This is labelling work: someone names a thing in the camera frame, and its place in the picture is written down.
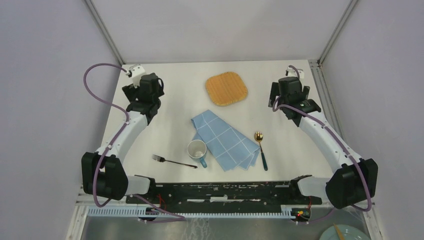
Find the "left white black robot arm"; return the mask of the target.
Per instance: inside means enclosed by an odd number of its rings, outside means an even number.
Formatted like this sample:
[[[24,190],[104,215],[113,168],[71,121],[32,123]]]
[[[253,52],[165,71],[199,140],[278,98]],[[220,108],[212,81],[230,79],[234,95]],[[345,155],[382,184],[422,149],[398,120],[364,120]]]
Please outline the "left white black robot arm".
[[[152,178],[127,175],[123,162],[140,133],[150,124],[161,106],[164,95],[163,80],[155,73],[130,71],[133,83],[122,88],[129,100],[123,111],[122,125],[109,140],[95,152],[86,152],[81,158],[82,186],[86,194],[120,200],[138,194],[149,204],[156,200],[158,191],[151,186]]]

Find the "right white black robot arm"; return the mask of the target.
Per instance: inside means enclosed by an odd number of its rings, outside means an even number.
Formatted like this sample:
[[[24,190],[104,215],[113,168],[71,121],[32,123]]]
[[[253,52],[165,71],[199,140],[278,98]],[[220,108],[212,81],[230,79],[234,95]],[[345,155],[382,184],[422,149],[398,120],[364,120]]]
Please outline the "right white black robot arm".
[[[288,120],[306,133],[327,160],[331,178],[302,176],[294,180],[289,199],[302,204],[309,197],[329,201],[336,209],[354,207],[368,212],[376,193],[378,165],[364,159],[337,134],[320,106],[308,97],[310,87],[289,76],[271,84],[268,106],[282,111]]]

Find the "blue checked cloth napkin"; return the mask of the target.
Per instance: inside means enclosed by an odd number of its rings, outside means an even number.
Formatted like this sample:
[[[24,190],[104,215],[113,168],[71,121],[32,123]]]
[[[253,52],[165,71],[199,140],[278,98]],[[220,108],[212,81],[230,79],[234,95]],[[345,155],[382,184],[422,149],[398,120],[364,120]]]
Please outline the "blue checked cloth napkin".
[[[223,171],[240,168],[247,171],[256,165],[260,147],[225,122],[211,110],[191,118],[196,130],[194,140],[201,140]]]

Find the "woven bamboo placemat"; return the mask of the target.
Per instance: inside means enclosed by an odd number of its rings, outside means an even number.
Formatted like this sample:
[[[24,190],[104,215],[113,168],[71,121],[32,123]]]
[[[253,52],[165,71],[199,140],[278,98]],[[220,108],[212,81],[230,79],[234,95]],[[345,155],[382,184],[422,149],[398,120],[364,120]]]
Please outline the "woven bamboo placemat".
[[[211,101],[220,107],[240,102],[248,96],[248,89],[245,83],[233,71],[208,78],[205,82],[205,88]]]

